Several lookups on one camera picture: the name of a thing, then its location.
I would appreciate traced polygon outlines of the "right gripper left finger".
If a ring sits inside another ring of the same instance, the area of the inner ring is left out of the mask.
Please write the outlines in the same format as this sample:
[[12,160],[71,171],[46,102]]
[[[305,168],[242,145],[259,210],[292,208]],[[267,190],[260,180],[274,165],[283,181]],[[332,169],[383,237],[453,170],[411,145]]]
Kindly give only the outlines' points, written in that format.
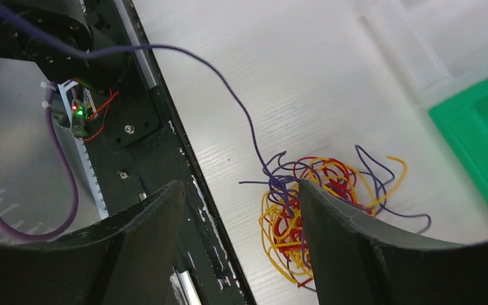
[[0,244],[0,304],[164,304],[185,197],[173,180],[54,241]]

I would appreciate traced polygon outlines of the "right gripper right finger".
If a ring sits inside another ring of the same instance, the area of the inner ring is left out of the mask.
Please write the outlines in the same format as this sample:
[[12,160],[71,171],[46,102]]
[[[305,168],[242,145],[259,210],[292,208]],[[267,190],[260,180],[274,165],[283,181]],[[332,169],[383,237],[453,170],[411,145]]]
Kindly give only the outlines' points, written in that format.
[[311,182],[299,188],[320,304],[488,304],[488,241],[425,237]]

